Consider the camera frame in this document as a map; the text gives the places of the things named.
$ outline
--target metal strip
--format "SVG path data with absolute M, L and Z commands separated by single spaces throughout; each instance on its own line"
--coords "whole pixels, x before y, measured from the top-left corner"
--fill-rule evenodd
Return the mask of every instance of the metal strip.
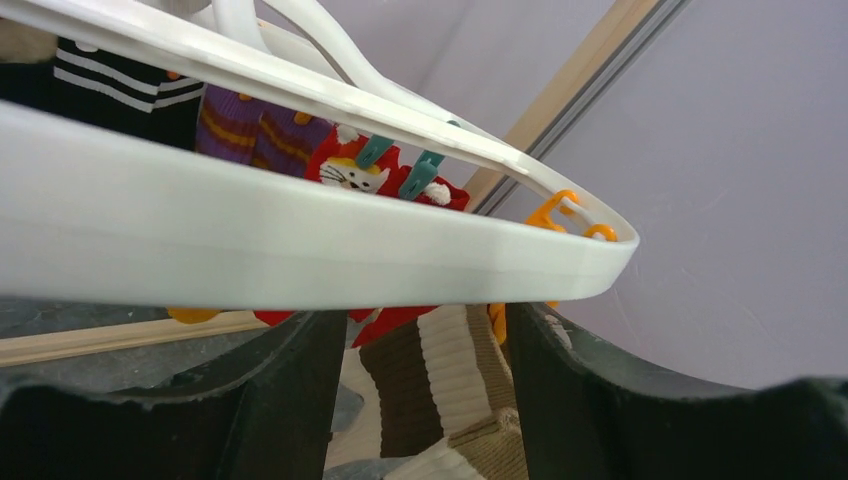
M 657 34 L 689 2 L 690 0 L 660 0 L 525 153 L 545 162 L 550 151 L 580 120 L 583 114 L 618 79 L 633 60 L 645 51 Z M 481 215 L 491 215 L 518 185 L 517 180 L 505 177 L 474 212 Z

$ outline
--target brown and beige striped sock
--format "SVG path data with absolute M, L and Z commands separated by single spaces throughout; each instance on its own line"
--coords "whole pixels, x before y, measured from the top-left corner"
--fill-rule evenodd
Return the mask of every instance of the brown and beige striped sock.
M 325 468 L 417 455 L 493 412 L 515 408 L 512 374 L 485 306 L 450 305 L 345 351 L 340 383 L 364 405 Z
M 442 439 L 383 480 L 526 480 L 518 413 L 504 408 Z

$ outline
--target wooden strip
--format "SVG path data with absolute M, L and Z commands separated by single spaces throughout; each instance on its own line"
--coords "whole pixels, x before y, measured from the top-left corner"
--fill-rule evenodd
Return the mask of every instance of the wooden strip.
M 521 151 L 530 148 L 657 3 L 659 0 L 616 0 L 504 141 Z M 480 206 L 503 178 L 500 172 L 477 169 L 464 187 L 471 195 L 466 211 Z
M 193 325 L 169 318 L 7 338 L 0 340 L 0 367 L 267 327 L 253 316 L 252 311 L 237 311 L 224 312 L 209 321 Z

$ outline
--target white pom-pom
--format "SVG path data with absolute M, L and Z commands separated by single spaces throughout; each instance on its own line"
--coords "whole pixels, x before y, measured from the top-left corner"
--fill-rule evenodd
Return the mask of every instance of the white pom-pom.
M 357 138 L 359 138 L 359 132 L 357 132 L 355 128 L 347 125 L 339 125 L 336 127 L 336 139 L 338 140 L 339 145 L 348 144 Z
M 424 195 L 427 195 L 433 203 L 437 205 L 447 205 L 450 203 L 450 189 L 447 185 L 433 182 L 424 187 Z

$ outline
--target orange clothespin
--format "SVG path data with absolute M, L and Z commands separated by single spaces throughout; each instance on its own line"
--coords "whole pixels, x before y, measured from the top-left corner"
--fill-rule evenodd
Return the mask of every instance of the orange clothespin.
M 576 193 L 571 190 L 562 190 L 543 203 L 541 207 L 527 217 L 527 220 L 525 220 L 524 223 L 533 227 L 544 228 L 560 233 L 568 233 L 565 230 L 565 227 L 555 223 L 551 219 L 551 212 L 553 212 L 554 208 L 558 208 L 559 212 L 563 215 L 574 214 L 574 210 L 562 205 L 563 200 L 566 199 L 570 200 L 571 203 L 575 205 L 580 205 L 580 198 Z M 608 242 L 615 242 L 618 240 L 615 230 L 613 230 L 613 228 L 609 225 L 603 224 L 592 225 L 583 235 L 590 238 L 596 238 L 596 236 L 601 235 Z M 557 305 L 559 305 L 559 302 L 548 302 L 548 306 L 551 308 L 556 308 Z M 506 305 L 503 303 L 490 304 L 488 313 L 489 319 L 492 322 L 492 332 L 495 334 L 495 338 L 498 343 L 503 345 L 506 341 Z

